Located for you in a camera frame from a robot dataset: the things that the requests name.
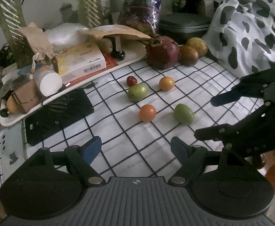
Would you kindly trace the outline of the beige drawstring pouch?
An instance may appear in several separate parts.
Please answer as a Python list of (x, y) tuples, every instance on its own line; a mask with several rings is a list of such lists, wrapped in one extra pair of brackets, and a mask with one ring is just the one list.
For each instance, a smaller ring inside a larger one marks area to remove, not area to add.
[(17, 28), (16, 31), (26, 38), (34, 55), (38, 55), (37, 62), (52, 60), (55, 57), (53, 46), (47, 34), (34, 22), (31, 22), (27, 27)]

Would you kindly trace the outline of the yellow passion fruit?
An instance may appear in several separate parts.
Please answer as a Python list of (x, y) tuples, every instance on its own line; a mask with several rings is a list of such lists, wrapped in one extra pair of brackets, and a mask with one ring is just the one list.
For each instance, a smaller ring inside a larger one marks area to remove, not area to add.
[(195, 50), (197, 50), (199, 57), (203, 57), (208, 52), (208, 46), (205, 43), (205, 41), (198, 37), (190, 38), (186, 42), (187, 46), (193, 47)]

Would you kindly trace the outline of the small brown leather case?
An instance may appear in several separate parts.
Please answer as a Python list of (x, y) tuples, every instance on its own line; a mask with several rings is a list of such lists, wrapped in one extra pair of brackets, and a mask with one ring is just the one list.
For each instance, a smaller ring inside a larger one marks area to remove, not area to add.
[(18, 87), (12, 94), (12, 99), (16, 103), (21, 114), (28, 113), (33, 107), (39, 104), (42, 100), (35, 82), (29, 80), (24, 85)]

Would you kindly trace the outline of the small orange fruit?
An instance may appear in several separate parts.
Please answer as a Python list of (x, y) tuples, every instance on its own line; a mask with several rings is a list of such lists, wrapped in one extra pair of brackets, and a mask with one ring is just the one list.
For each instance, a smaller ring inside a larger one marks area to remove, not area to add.
[(175, 82), (171, 77), (165, 76), (160, 79), (159, 87), (162, 91), (170, 91), (174, 88)]
[(143, 105), (139, 111), (139, 119), (143, 122), (151, 122), (156, 117), (156, 109), (152, 105)]

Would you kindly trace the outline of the brown passion fruit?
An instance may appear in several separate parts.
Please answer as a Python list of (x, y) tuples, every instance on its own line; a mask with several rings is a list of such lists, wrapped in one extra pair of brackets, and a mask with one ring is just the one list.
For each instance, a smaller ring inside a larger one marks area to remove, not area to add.
[(179, 62), (185, 66), (194, 66), (199, 59), (199, 54), (193, 47), (182, 45), (180, 48)]

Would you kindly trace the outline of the yellow white box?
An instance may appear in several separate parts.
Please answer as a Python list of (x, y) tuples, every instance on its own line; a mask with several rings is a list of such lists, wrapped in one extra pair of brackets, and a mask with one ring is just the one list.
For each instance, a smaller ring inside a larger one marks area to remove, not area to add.
[(97, 44), (87, 42), (77, 45), (57, 57), (60, 76), (80, 78), (106, 68), (106, 60)]

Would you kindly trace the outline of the brown paper envelope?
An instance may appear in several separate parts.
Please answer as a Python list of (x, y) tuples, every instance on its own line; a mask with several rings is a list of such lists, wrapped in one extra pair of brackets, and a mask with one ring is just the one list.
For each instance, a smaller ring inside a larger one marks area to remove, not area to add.
[(99, 41), (104, 37), (120, 36), (125, 40), (150, 40), (152, 37), (140, 32), (134, 28), (121, 25), (112, 24), (95, 27), (93, 29), (81, 29), (78, 32), (86, 35), (89, 40)]

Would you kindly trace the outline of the small red fruit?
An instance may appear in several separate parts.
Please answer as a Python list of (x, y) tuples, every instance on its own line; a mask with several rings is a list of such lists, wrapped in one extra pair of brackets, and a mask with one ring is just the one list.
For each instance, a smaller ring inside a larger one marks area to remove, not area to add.
[(128, 76), (126, 79), (126, 84), (129, 88), (137, 84), (137, 79), (134, 76)]

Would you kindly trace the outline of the black flat box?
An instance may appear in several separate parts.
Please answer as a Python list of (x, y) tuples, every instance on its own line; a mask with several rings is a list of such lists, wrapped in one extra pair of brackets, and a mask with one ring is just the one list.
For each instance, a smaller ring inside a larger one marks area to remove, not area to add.
[(27, 143), (37, 145), (93, 112), (94, 108), (85, 91), (82, 88), (75, 89), (25, 119)]

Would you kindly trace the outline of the red dragon fruit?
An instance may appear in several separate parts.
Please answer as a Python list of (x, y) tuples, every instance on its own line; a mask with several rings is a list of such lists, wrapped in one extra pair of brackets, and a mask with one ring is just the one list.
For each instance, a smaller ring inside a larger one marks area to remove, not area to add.
[(153, 38), (146, 45), (146, 62), (160, 70), (173, 67), (179, 55), (179, 45), (167, 36)]

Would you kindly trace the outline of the white cylinder jar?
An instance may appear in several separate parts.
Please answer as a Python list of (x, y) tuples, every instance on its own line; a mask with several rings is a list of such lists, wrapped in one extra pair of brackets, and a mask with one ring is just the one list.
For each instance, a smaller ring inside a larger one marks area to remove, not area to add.
[(62, 87), (62, 78), (49, 66), (40, 67), (33, 76), (33, 80), (40, 91), (45, 96), (51, 96)]

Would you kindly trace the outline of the green fruit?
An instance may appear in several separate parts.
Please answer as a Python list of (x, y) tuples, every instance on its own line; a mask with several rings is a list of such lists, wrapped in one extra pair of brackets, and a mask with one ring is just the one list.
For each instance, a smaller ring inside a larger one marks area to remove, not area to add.
[(127, 97), (130, 101), (138, 102), (143, 100), (148, 94), (148, 87), (146, 84), (140, 83), (129, 88)]
[(194, 122), (194, 113), (189, 106), (178, 104), (174, 109), (174, 118), (183, 125), (190, 125)]

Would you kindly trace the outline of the black zip case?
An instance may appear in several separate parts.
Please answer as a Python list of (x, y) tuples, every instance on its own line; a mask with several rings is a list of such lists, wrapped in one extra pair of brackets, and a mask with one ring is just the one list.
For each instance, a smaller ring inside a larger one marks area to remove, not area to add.
[(208, 31), (212, 19), (207, 16), (186, 13), (161, 15), (157, 34), (167, 36), (178, 44), (185, 44), (190, 38), (202, 38)]

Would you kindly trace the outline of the purple snack bag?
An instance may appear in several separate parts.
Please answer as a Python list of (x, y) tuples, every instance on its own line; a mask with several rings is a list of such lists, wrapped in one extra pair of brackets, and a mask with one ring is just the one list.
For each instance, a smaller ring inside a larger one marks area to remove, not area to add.
[(124, 0), (118, 24), (154, 35), (160, 14), (161, 0)]

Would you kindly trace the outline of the checkered white tablecloth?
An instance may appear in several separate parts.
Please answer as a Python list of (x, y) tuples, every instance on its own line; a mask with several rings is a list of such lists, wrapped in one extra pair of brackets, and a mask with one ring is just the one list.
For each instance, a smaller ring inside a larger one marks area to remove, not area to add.
[[(137, 84), (147, 85), (148, 94), (143, 100), (128, 99), (128, 76), (134, 76)], [(160, 79), (165, 76), (175, 82), (170, 91), (159, 87)], [(235, 103), (212, 106), (213, 96), (231, 90), (238, 81), (206, 57), (194, 67), (178, 64), (166, 70), (155, 70), (143, 60), (133, 63), (96, 79), (96, 85), (85, 90), (94, 112), (37, 145), (26, 143), (27, 157), (42, 147), (52, 152), (61, 151), (99, 136), (102, 150), (92, 167), (103, 178), (163, 176), (168, 179), (180, 167), (170, 150), (172, 137), (177, 136), (192, 146), (220, 150), (220, 142), (198, 141), (194, 132), (217, 124), (235, 124), (262, 105), (259, 99), (242, 97)], [(157, 112), (151, 122), (141, 121), (138, 115), (140, 108), (147, 104)], [(183, 125), (174, 118), (178, 104), (185, 104), (193, 111), (192, 124)]]

